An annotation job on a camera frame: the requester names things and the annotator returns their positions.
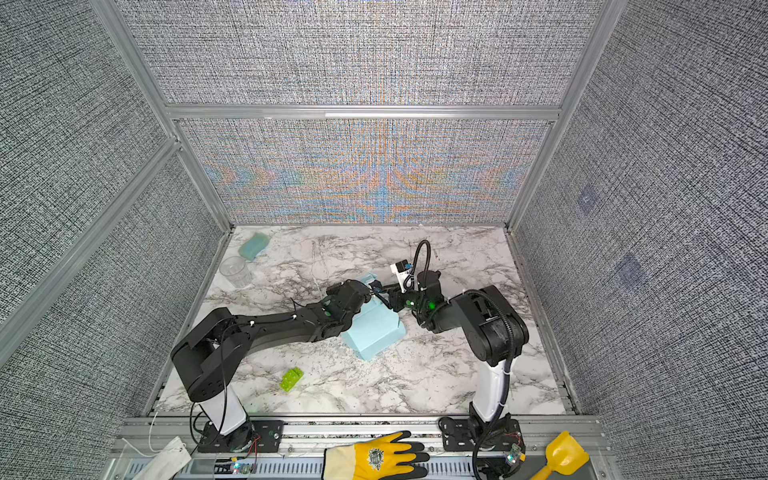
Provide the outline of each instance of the white wire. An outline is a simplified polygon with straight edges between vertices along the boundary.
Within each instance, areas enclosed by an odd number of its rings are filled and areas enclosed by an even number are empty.
[[[133,450],[136,450],[136,453],[137,453],[137,454],[139,454],[139,455],[141,455],[142,457],[146,457],[146,458],[153,458],[153,457],[156,457],[156,456],[157,456],[157,453],[156,453],[156,454],[154,454],[154,455],[147,455],[146,453],[141,453],[141,450],[139,450],[139,449],[137,449],[136,447],[134,447],[134,444],[130,443],[130,442],[128,441],[128,439],[126,439],[125,437],[123,437],[123,442],[127,443],[127,445],[128,445],[129,447],[131,447]]]
[[[149,436],[147,437],[147,443],[149,444],[149,449],[152,452],[160,453],[163,451],[163,449],[155,450],[152,448],[152,427],[154,427],[154,420],[157,418],[157,412],[154,413],[154,417],[152,417],[152,424],[149,425]]]

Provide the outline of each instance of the white marble surface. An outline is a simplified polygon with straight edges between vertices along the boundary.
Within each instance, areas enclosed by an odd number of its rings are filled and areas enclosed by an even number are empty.
[[[530,340],[513,369],[509,408],[515,414],[562,414],[544,347],[500,227],[240,227],[224,258],[254,232],[271,237],[249,263],[253,285],[234,289],[217,274],[195,323],[212,309],[259,315],[317,301],[325,287],[366,272],[395,282],[389,264],[413,258],[422,238],[432,244],[431,270],[440,270],[446,297],[463,289],[495,284],[528,325]],[[419,261],[423,266],[423,255]],[[248,412],[306,413],[465,413],[475,391],[478,360],[462,330],[435,335],[420,328],[411,313],[400,318],[406,336],[368,362],[339,338],[294,343],[245,358],[232,385]],[[304,377],[288,393],[283,374],[298,366]],[[175,370],[155,408],[188,412],[189,399]]]

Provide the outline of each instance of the glove logo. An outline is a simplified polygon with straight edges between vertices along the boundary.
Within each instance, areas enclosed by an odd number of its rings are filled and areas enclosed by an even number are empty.
[[[383,463],[384,463],[384,452],[382,452],[379,449],[370,449],[368,451],[368,465],[371,465],[371,468],[373,468],[376,471],[379,471],[382,469]]]

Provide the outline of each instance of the black glove fingers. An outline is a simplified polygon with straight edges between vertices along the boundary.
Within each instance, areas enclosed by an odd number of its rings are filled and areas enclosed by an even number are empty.
[[[407,439],[409,436],[411,436],[411,431],[410,430],[402,430],[401,432],[396,432],[396,433],[399,433],[400,436],[398,438],[392,440],[393,443],[394,442],[399,442],[400,440],[403,440],[403,439]]]
[[[411,448],[398,453],[416,453],[424,451],[424,444],[421,442],[401,442],[401,445],[410,445]]]
[[[400,465],[411,465],[412,463],[429,462],[429,453],[427,453],[427,452],[419,452],[419,453],[415,453],[414,455],[416,455],[416,458],[414,458],[410,462],[400,462],[397,465],[398,466],[400,466]]]
[[[424,478],[427,476],[427,469],[424,467],[413,467],[413,472],[399,473],[398,475],[390,475],[388,477],[381,477],[380,480],[410,480],[411,478]]]

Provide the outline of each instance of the gray fabric wall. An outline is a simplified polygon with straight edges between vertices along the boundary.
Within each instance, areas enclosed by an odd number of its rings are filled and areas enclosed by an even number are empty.
[[[0,25],[1,322],[165,136],[86,0],[3,2]],[[0,367],[0,478],[98,477],[220,235],[171,158]]]
[[[174,103],[560,104],[601,0],[118,0]]]
[[[123,419],[149,398],[220,237],[172,158],[0,369],[1,477],[98,477]]]
[[[603,0],[117,0],[171,103],[554,105]],[[545,125],[184,119],[235,223],[504,222]]]
[[[518,232],[625,478],[765,478],[768,9],[631,1]]]
[[[164,134],[87,0],[0,2],[0,323]]]

